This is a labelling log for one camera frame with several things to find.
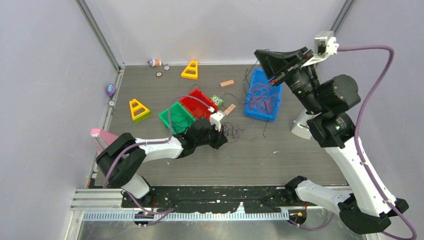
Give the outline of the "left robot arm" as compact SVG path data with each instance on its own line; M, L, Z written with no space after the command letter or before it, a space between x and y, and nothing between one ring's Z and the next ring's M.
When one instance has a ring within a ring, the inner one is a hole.
M200 118L171 138L141 139L126 132L113 136L96 157L95 162L105 176L108 188L121 188L130 193L141 207L153 202L152 188L137 171L144 162L181 159L193 154L197 147L219 149L228 142L221 128Z

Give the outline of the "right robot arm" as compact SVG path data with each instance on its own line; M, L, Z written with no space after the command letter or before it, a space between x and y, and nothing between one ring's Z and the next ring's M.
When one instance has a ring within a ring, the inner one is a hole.
M306 123L312 137L332 157L351 187L350 193L318 185L297 176L285 185L285 198L291 205L309 202L335 215L359 235L385 233L391 217L401 216L409 207L385 187L367 158L359 138L358 121L348 110L365 107L356 81L341 74L319 82L315 64L338 52L327 45L290 52L258 49L254 52L270 85L286 84L311 116Z

